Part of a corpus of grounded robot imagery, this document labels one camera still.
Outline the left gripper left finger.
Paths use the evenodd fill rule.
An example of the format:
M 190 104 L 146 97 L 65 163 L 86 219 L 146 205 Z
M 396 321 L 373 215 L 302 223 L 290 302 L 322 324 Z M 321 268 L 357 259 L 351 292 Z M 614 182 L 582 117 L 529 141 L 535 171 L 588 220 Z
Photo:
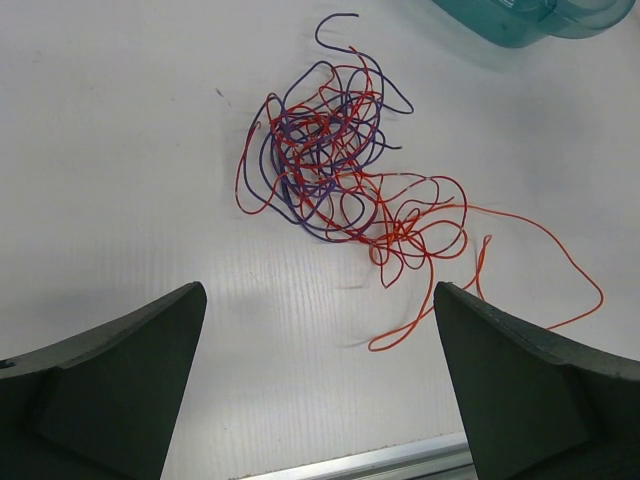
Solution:
M 160 478 L 206 304 L 203 285 L 188 283 L 2 360 L 2 478 Z

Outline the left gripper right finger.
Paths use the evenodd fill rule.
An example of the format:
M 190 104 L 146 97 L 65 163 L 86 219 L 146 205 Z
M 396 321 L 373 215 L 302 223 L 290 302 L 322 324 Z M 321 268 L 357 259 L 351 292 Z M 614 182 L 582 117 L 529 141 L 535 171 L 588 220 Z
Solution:
M 514 317 L 451 284 L 436 323 L 481 479 L 636 479 L 639 363 Z

